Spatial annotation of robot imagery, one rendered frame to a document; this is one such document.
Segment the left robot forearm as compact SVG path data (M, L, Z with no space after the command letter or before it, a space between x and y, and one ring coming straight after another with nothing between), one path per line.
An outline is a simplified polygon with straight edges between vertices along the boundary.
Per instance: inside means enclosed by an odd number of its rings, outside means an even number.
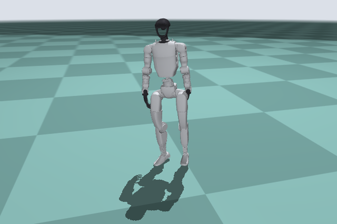
M188 68L188 74L183 74L182 75L182 78L183 78L183 83L184 83L184 87L185 87L185 91L187 89L190 90L190 92L192 91L192 87L191 87L191 80L190 80L190 70L189 70L189 67L187 66Z

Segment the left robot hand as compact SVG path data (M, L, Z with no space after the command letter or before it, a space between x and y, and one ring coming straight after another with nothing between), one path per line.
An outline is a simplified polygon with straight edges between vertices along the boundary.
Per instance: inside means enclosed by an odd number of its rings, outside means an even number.
M190 96L190 94L191 94L190 90L187 89L187 90L186 90L186 93L188 94L188 99L189 99L189 96ZM188 99L187 99L187 100L188 100Z

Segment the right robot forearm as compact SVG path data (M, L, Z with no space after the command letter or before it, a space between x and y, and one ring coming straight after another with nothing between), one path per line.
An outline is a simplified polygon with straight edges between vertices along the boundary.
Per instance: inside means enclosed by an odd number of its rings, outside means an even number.
M147 74L143 74L142 73L142 78L143 78L143 81L142 81L142 93L144 90L147 90L147 93L148 93L148 87L149 87L149 80L150 80L150 76L147 75Z

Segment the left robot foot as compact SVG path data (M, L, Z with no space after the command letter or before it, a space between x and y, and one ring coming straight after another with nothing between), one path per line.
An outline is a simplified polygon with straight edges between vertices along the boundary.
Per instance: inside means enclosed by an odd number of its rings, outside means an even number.
M188 165L188 163L189 163L189 154L187 153L186 155L185 153L185 155L182 156L181 165L186 166Z

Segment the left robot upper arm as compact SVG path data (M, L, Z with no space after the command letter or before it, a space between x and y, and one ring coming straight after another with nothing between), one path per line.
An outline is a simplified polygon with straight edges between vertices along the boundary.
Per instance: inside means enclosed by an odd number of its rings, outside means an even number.
M180 71L181 74L188 74L188 68L187 68L187 47L184 43L175 43L176 50L180 53L180 62L181 67Z

